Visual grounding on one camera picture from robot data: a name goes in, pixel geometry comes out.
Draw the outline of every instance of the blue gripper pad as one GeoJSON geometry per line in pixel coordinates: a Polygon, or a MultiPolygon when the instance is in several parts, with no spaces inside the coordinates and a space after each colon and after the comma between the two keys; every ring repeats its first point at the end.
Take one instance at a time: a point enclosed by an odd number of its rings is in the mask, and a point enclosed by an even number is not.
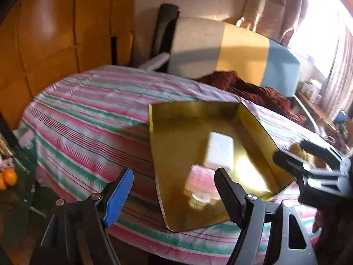
{"type": "Polygon", "coordinates": [[[115,188],[109,190],[108,198],[105,199],[105,216],[103,222],[109,227],[115,222],[121,212],[122,207],[128,197],[133,185],[133,171],[129,168],[123,170],[116,180],[115,188]]]}

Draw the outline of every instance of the white sponge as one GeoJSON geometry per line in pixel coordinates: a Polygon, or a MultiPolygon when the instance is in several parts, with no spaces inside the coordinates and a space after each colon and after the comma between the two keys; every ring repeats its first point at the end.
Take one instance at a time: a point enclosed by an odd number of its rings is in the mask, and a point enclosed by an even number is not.
{"type": "Polygon", "coordinates": [[[234,169],[233,138],[211,131],[203,165],[213,170],[223,167],[227,172],[232,171],[234,169]]]}

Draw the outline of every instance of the gold metallic box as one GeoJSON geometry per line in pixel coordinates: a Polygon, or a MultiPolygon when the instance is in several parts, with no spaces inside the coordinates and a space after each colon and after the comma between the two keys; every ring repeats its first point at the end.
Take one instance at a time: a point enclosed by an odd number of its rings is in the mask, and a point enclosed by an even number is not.
{"type": "Polygon", "coordinates": [[[241,103],[174,102],[149,105],[149,130],[156,187],[166,227],[174,232],[229,219],[222,201],[190,204],[184,189],[193,164],[202,165],[210,131],[234,139],[234,170],[247,193],[269,200],[294,178],[272,161],[278,150],[259,121],[241,103]]]}

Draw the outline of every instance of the metal screw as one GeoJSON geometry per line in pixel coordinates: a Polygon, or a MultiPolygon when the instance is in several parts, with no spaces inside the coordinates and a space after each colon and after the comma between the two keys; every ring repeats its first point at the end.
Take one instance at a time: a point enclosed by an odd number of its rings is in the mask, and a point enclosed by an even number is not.
{"type": "Polygon", "coordinates": [[[309,170],[310,170],[310,165],[307,164],[307,163],[303,163],[303,168],[304,168],[306,171],[309,171],[309,170]]]}
{"type": "Polygon", "coordinates": [[[101,198],[101,195],[96,192],[96,193],[93,193],[93,194],[92,194],[91,198],[92,198],[93,200],[99,200],[99,199],[101,198]]]}
{"type": "Polygon", "coordinates": [[[55,202],[56,206],[61,206],[64,204],[64,199],[58,199],[56,202],[55,202]]]}
{"type": "Polygon", "coordinates": [[[285,207],[292,207],[293,203],[292,203],[292,201],[286,199],[283,201],[283,205],[285,207]]]}
{"type": "Polygon", "coordinates": [[[256,200],[257,199],[257,196],[253,193],[249,193],[247,196],[246,196],[249,200],[256,200]]]}
{"type": "Polygon", "coordinates": [[[310,187],[321,187],[321,182],[317,180],[313,180],[312,178],[308,178],[308,185],[310,187]]]}

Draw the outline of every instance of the dark red cloth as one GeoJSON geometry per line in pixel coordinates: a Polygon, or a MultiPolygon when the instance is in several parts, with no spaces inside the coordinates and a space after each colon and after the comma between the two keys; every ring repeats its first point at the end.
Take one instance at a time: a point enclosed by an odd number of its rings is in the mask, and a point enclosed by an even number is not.
{"type": "Polygon", "coordinates": [[[213,72],[195,80],[252,101],[259,106],[287,117],[297,124],[304,124],[306,122],[306,117],[292,112],[291,102],[277,90],[268,86],[262,87],[246,83],[234,70],[231,72],[213,72]]]}

